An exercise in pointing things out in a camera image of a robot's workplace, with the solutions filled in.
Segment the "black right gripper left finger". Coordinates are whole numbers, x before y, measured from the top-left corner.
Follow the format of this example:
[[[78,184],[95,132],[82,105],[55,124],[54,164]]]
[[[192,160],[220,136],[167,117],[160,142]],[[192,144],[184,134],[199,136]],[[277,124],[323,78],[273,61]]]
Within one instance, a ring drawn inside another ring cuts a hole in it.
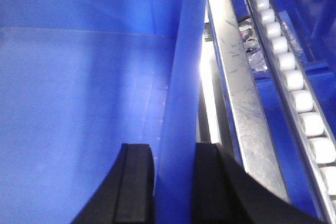
[[[148,144],[122,144],[119,155],[72,223],[154,223],[154,160]]]

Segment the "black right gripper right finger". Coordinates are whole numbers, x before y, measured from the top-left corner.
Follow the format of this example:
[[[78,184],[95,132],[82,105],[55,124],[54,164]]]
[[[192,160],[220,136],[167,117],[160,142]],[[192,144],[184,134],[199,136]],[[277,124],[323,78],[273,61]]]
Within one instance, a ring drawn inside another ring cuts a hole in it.
[[[280,199],[220,145],[195,148],[192,223],[320,223]]]

